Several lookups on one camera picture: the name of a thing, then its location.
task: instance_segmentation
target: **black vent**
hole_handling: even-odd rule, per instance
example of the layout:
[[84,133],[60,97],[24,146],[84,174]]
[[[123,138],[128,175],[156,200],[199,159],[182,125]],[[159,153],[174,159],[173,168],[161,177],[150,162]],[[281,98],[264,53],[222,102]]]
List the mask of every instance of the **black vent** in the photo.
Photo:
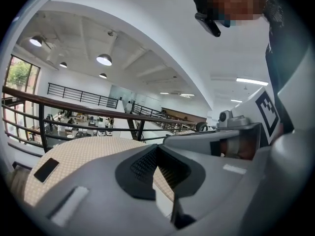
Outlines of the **black vent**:
[[172,190],[191,173],[187,164],[161,149],[158,152],[158,167]]
[[130,169],[134,177],[145,184],[152,184],[153,174],[157,168],[156,148],[134,162]]

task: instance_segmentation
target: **beige patterned surface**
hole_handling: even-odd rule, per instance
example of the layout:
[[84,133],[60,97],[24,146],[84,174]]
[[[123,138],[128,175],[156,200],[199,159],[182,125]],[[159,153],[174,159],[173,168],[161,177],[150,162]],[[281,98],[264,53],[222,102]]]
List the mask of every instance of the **beige patterned surface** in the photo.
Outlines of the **beige patterned surface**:
[[[135,140],[106,136],[86,137],[63,143],[43,155],[32,169],[26,182],[24,201],[31,206],[36,205],[50,188],[89,161],[145,145]],[[43,184],[34,177],[34,173],[51,157],[60,164]],[[159,169],[154,174],[154,183],[173,200],[174,194]]]
[[186,135],[186,134],[192,134],[195,133],[195,131],[193,130],[185,130],[185,131],[181,131],[181,132],[176,132],[175,135],[179,136],[179,135]]

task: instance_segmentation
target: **tree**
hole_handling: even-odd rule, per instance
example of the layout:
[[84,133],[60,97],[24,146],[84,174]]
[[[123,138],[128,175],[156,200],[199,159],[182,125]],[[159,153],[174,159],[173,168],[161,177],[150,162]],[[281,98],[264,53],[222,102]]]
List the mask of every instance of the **tree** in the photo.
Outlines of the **tree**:
[[12,86],[16,85],[18,90],[26,84],[26,79],[30,71],[30,65],[23,61],[19,61],[16,64],[10,66],[7,83],[11,83]]

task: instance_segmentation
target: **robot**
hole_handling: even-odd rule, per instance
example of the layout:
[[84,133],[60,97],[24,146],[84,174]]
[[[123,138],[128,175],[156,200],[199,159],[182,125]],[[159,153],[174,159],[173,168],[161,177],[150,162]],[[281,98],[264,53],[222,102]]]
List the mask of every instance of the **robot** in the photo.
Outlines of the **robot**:
[[[167,137],[162,145],[130,149],[83,165],[36,205],[34,211],[43,215],[41,225],[58,235],[78,236],[265,232],[288,210],[314,167],[315,90],[310,64],[314,64],[311,49],[279,93],[295,130],[272,146],[280,119],[261,88],[246,102],[222,112],[217,132]],[[292,103],[298,95],[303,97]],[[301,117],[296,106],[306,104]],[[155,202],[152,184],[157,167],[175,195],[170,221]]]

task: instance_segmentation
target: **balcony railing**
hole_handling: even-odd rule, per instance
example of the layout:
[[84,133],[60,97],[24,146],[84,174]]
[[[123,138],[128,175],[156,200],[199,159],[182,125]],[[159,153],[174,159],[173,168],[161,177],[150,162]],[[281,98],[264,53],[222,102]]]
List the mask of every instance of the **balcony railing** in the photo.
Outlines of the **balcony railing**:
[[[18,137],[16,135],[11,134],[11,133],[6,131],[5,133],[8,137],[15,138],[18,141],[25,143],[25,144],[30,144],[30,145],[33,145],[36,147],[43,148],[45,152],[52,149],[52,147],[48,146],[48,144],[47,144],[47,138],[58,139],[58,140],[62,140],[62,141],[70,141],[70,140],[76,139],[76,138],[68,138],[68,137],[48,134],[47,133],[47,127],[49,127],[50,124],[51,125],[60,125],[60,126],[65,126],[65,127],[73,127],[73,128],[78,128],[78,129],[81,128],[81,129],[87,129],[87,130],[97,130],[97,131],[99,131],[99,130],[100,131],[121,131],[121,132],[136,131],[138,141],[154,140],[154,139],[161,139],[161,138],[166,137],[166,136],[162,136],[162,137],[156,137],[156,138],[143,139],[142,134],[143,134],[143,132],[146,132],[146,131],[170,131],[169,128],[165,128],[165,127],[175,127],[175,125],[182,127],[181,130],[191,130],[191,129],[194,129],[194,127],[196,125],[196,123],[190,122],[190,121],[173,120],[173,119],[168,119],[168,118],[155,118],[155,117],[152,117],[149,115],[145,116],[145,115],[125,114],[125,113],[103,110],[103,109],[92,109],[92,108],[88,108],[88,107],[81,106],[81,105],[76,105],[76,104],[67,103],[67,102],[63,102],[63,101],[53,100],[53,99],[50,99],[47,97],[42,97],[42,96],[38,96],[38,95],[33,95],[33,94],[21,92],[21,91],[11,89],[8,87],[2,87],[2,92],[6,93],[8,95],[11,95],[13,97],[16,97],[18,100],[25,100],[25,101],[29,101],[29,102],[33,102],[35,104],[38,104],[38,116],[33,116],[30,114],[26,114],[24,112],[12,109],[5,104],[2,104],[2,107],[5,109],[9,109],[10,111],[13,111],[15,114],[20,114],[24,117],[32,118],[32,119],[38,121],[39,129],[27,128],[25,126],[13,123],[13,122],[5,119],[5,118],[3,118],[3,121],[5,123],[8,123],[8,124],[15,126],[16,128],[20,128],[20,129],[23,129],[23,130],[26,130],[26,131],[32,133],[34,137],[37,137],[37,139],[25,140],[25,139],[22,139],[21,137]],[[82,125],[69,124],[69,123],[64,123],[64,122],[59,122],[59,121],[57,122],[57,121],[49,120],[49,119],[45,118],[45,116],[44,116],[44,107],[45,106],[57,108],[57,109],[62,109],[62,110],[66,110],[66,111],[85,113],[85,114],[95,115],[95,116],[100,116],[100,117],[139,120],[140,124],[135,129],[124,129],[124,128],[106,128],[106,127],[97,127],[97,126],[82,126]],[[162,128],[162,129],[144,129],[144,124],[146,121],[155,122],[155,123],[163,123],[164,128]]]
[[[176,116],[168,115],[167,113],[163,113],[161,111],[147,108],[147,107],[144,107],[144,106],[141,106],[138,104],[133,104],[132,112],[134,114],[141,115],[141,116],[148,116],[148,117],[157,118],[158,121],[154,121],[154,123],[156,125],[158,125],[159,127],[163,128],[163,129],[167,129],[168,131],[170,131],[172,133],[187,130],[193,124],[193,122],[190,122],[188,120],[185,120],[185,119],[182,119],[182,118],[179,118]],[[176,123],[176,122],[173,122],[173,123],[163,122],[162,120],[165,120],[165,119],[174,120],[174,121],[185,121],[188,124],[182,124],[182,123]]]
[[90,92],[84,92],[73,88],[67,88],[53,83],[48,84],[49,86],[47,94],[59,96],[66,99],[77,100],[80,102],[95,104],[107,108],[117,108],[118,103],[117,99],[105,97]]

